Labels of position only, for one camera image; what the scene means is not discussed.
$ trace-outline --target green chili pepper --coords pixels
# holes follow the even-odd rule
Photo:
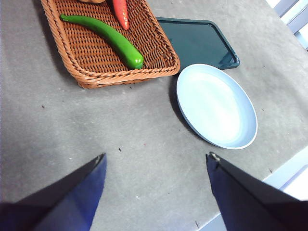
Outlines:
[[[143,56],[123,35],[102,21],[79,15],[66,16],[60,15],[61,20],[70,23],[76,23],[93,30],[99,36],[103,37],[120,56],[121,60],[130,69],[141,69],[143,65]]]

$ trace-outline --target dark green tray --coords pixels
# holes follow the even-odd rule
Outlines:
[[[180,71],[191,64],[208,64],[219,69],[236,68],[240,60],[211,21],[157,18],[180,58]]]

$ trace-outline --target gray table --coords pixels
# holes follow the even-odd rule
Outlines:
[[[176,77],[81,89],[62,64],[39,0],[2,1],[3,202],[16,202],[106,152],[93,231],[193,231],[218,212],[206,153],[263,179],[308,145],[308,54],[265,1],[149,4],[156,16],[220,27],[241,60],[226,73],[257,112],[255,142],[232,151],[196,136],[177,106]]]

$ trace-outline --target white plate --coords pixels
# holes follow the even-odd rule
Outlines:
[[[205,64],[186,67],[177,82],[180,109],[195,132],[222,148],[242,149],[257,135],[257,116],[246,92],[229,75]]]

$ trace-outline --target wicker basket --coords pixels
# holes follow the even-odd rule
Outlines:
[[[129,30],[123,30],[109,1],[41,0],[65,67],[84,88],[136,83],[170,76],[180,61],[145,0],[128,0]],[[97,18],[122,33],[144,56],[141,70],[129,70],[113,49],[94,32],[60,20],[61,13]]]

